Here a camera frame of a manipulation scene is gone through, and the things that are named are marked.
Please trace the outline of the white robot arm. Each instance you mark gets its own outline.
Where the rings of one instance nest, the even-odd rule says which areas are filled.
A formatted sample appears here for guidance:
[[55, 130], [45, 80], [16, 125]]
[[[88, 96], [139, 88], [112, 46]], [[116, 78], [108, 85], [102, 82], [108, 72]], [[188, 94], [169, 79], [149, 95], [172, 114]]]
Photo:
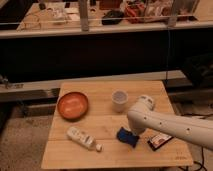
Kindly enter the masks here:
[[134, 135], [150, 128], [213, 151], [212, 120], [159, 113], [154, 106], [150, 96], [141, 95], [128, 109], [127, 119]]

